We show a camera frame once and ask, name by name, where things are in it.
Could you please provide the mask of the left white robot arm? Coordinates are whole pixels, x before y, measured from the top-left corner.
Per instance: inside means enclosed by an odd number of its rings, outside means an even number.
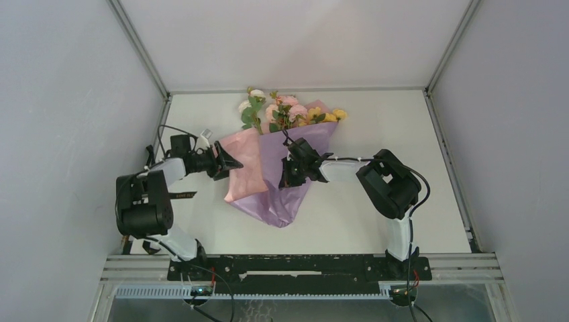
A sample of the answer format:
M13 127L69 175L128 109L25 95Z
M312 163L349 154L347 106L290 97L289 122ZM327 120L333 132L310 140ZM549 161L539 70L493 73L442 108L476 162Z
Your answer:
M174 224L173 199L191 199L193 191L173 193L169 188L189 174L205 172L213 180L227 178L243 164L218 141L211 143L211 131L196 136L177 129L170 137L170 149L156 159L152 146L144 169L116 180L115 217L120 234L142 241L149 255L165 251L174 262L185 262L184 271L200 280L209 273L210 263L201 242Z

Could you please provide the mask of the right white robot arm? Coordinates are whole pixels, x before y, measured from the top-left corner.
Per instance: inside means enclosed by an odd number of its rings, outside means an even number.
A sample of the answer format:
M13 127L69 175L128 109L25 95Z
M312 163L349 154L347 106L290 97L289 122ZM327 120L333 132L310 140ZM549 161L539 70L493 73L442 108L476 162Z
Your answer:
M312 182L358 182L388 227L391 276L404 279L415 268L419 256L415 243L413 215L431 196L426 177L404 165L390 150L381 149L372 158L337 157L319 154L305 138L294 140L283 132L288 150L283 158L279 187L293 188Z

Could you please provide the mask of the pink rose stem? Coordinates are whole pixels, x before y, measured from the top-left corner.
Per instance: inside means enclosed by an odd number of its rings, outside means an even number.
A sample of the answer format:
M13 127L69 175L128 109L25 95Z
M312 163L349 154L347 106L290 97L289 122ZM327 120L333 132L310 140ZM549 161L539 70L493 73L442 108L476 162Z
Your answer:
M270 133L288 130L307 124L308 109L300 104L294 95L279 95L277 91L270 93L272 101L265 109L265 117Z

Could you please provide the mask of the pink wrapping paper sheet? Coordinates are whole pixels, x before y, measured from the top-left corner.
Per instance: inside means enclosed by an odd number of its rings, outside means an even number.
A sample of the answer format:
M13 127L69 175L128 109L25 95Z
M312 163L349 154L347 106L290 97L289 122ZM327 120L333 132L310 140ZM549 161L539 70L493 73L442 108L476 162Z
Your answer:
M305 107L320 107L329 111L321 101L314 101ZM263 106L258 113L263 134L260 135L254 128L243 129L221 140L221 146L244 165L241 169L230 171L224 201L267 225L283 228L295 220L310 187L308 182L294 188L278 187L282 176L281 160L288 154L283 144L283 132L287 131L294 140L305 138L318 153L323 154L329 148L329 139L338 122L270 133L265 117L266 108Z

